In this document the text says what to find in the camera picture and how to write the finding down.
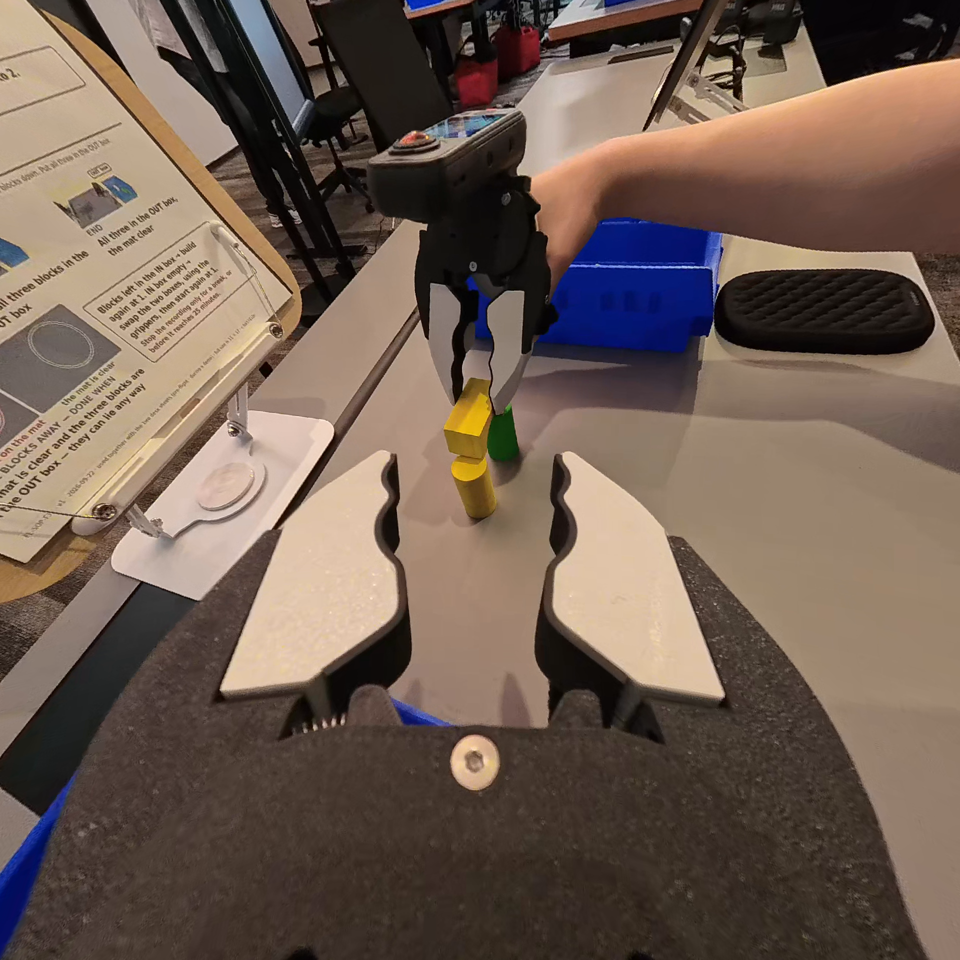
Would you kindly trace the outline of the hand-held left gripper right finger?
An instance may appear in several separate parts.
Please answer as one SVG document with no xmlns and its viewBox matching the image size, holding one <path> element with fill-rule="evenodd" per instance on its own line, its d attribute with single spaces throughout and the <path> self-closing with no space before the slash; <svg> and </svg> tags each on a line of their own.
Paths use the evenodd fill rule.
<svg viewBox="0 0 960 960">
<path fill-rule="evenodd" d="M 718 707 L 726 693 L 665 528 L 574 452 L 554 458 L 549 544 L 535 632 L 556 690 L 610 707 L 639 697 Z"/>
</svg>

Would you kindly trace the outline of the green cylinder block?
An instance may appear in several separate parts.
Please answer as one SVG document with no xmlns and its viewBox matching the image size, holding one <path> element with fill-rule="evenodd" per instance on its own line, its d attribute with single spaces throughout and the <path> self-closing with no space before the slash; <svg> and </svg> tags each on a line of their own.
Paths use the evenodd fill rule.
<svg viewBox="0 0 960 960">
<path fill-rule="evenodd" d="M 507 463 L 515 461 L 520 455 L 520 445 L 517 435 L 512 405 L 508 404 L 500 414 L 491 417 L 487 432 L 487 454 L 496 462 Z"/>
</svg>

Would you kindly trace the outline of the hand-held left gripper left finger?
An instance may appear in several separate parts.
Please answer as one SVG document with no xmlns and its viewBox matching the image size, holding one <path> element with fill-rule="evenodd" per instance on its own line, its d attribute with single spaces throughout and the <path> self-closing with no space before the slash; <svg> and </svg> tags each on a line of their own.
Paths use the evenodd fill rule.
<svg viewBox="0 0 960 960">
<path fill-rule="evenodd" d="M 226 700 L 312 691 L 330 705 L 410 664 L 396 454 L 374 452 L 283 524 L 222 677 Z"/>
</svg>

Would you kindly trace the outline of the yellow cylinder block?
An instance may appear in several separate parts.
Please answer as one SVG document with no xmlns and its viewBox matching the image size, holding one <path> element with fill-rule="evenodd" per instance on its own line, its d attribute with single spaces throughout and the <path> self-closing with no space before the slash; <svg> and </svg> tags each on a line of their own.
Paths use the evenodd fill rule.
<svg viewBox="0 0 960 960">
<path fill-rule="evenodd" d="M 451 475 L 469 518 L 481 521 L 497 510 L 493 475 L 486 457 L 456 456 L 451 463 Z"/>
</svg>

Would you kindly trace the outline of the wooden document stand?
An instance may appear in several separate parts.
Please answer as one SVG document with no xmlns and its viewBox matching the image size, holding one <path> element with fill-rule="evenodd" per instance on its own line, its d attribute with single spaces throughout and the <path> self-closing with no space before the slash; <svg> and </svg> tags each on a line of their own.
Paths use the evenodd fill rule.
<svg viewBox="0 0 960 960">
<path fill-rule="evenodd" d="M 41 12 L 55 25 L 65 25 L 68 37 L 85 38 L 58 18 Z M 280 264 L 290 269 L 272 249 L 279 255 Z M 103 534 L 121 519 L 127 519 L 144 544 L 142 555 L 151 564 L 159 564 L 170 585 L 186 587 L 187 596 L 200 598 L 219 576 L 215 565 L 229 565 L 279 519 L 297 483 L 306 478 L 308 469 L 319 461 L 332 439 L 332 425 L 323 419 L 248 413 L 250 377 L 300 322 L 303 299 L 294 275 L 293 279 L 300 298 L 299 307 L 294 309 L 293 330 L 276 341 L 241 386 L 198 426 L 113 522 L 90 538 L 71 536 L 64 549 L 47 549 L 38 561 L 19 563 L 2 557 L 2 603 L 37 594 L 62 581 L 78 569 Z"/>
<path fill-rule="evenodd" d="M 665 70 L 642 126 L 648 131 L 665 114 L 687 124 L 710 116 L 698 102 L 726 114 L 746 110 L 743 83 L 786 72 L 786 45 L 798 35 L 802 5 L 796 1 L 706 1 L 682 20 L 678 54 Z"/>
</svg>

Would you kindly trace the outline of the yellow arch block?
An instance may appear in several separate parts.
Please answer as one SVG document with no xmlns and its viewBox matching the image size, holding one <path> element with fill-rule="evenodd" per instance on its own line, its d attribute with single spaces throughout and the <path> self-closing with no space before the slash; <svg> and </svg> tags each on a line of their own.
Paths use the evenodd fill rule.
<svg viewBox="0 0 960 960">
<path fill-rule="evenodd" d="M 473 461 L 486 458 L 495 417 L 490 389 L 491 380 L 476 377 L 469 378 L 463 386 L 443 427 L 447 449 L 454 456 Z"/>
</svg>

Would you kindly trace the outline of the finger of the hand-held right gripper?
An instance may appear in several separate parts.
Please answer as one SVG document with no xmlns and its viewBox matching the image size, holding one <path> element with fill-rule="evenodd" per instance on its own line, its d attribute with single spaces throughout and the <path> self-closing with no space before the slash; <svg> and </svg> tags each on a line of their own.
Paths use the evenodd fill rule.
<svg viewBox="0 0 960 960">
<path fill-rule="evenodd" d="M 428 344 L 433 364 L 449 402 L 464 390 L 464 361 L 469 351 L 470 292 L 431 283 L 428 294 Z"/>
<path fill-rule="evenodd" d="M 525 294 L 504 291 L 486 308 L 486 325 L 492 348 L 488 359 L 488 395 L 495 415 L 503 415 L 522 382 L 529 362 L 523 345 Z"/>
</svg>

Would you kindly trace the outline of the black office chair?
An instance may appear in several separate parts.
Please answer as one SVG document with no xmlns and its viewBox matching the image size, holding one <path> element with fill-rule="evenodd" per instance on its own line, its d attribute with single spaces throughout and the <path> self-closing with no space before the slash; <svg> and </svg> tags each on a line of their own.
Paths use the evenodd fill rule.
<svg viewBox="0 0 960 960">
<path fill-rule="evenodd" d="M 957 1 L 803 1 L 803 26 L 829 86 L 945 59 Z"/>
<path fill-rule="evenodd" d="M 454 114 L 399 1 L 310 2 L 318 31 L 362 105 L 375 150 Z"/>
</svg>

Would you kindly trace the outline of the person's right forearm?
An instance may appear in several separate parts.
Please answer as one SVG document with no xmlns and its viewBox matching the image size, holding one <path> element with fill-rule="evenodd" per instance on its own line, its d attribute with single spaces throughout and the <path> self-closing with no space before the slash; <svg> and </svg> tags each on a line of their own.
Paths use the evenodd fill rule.
<svg viewBox="0 0 960 960">
<path fill-rule="evenodd" d="M 601 218 L 800 249 L 958 255 L 949 58 L 605 145 Z"/>
</svg>

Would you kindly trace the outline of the red plastic bins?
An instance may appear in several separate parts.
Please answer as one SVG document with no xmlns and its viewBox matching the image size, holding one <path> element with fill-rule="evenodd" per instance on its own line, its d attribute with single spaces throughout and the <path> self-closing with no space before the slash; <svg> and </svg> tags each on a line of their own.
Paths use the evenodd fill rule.
<svg viewBox="0 0 960 960">
<path fill-rule="evenodd" d="M 522 2 L 508 2 L 493 32 L 475 21 L 468 38 L 471 54 L 456 55 L 453 87 L 464 111 L 490 106 L 501 85 L 531 73 L 542 61 L 542 35 L 536 21 L 527 22 Z"/>
</svg>

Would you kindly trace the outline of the printed instruction sheet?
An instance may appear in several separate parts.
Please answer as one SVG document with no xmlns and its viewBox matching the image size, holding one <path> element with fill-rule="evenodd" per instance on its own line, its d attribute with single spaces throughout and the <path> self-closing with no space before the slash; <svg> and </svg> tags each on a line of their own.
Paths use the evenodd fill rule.
<svg viewBox="0 0 960 960">
<path fill-rule="evenodd" d="M 105 54 L 2 2 L 2 557 L 90 539 L 290 333 L 291 270 Z"/>
</svg>

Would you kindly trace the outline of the person's right hand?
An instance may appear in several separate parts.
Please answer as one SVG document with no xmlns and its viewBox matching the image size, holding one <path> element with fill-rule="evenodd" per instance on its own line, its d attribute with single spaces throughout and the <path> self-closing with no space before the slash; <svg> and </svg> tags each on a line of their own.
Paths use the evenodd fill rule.
<svg viewBox="0 0 960 960">
<path fill-rule="evenodd" d="M 551 292 L 600 222 L 629 213 L 633 188 L 626 144 L 626 138 L 608 140 L 532 178 L 531 194 L 539 207 L 535 221 L 546 237 Z"/>
</svg>

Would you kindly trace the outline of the black mesh pad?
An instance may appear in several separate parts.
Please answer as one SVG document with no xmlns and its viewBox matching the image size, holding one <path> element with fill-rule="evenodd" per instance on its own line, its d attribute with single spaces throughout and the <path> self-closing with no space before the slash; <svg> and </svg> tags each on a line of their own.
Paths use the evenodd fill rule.
<svg viewBox="0 0 960 960">
<path fill-rule="evenodd" d="M 726 342 L 755 351 L 890 355 L 925 344 L 935 318 L 920 286 L 900 273 L 757 270 L 721 287 L 713 326 Z"/>
</svg>

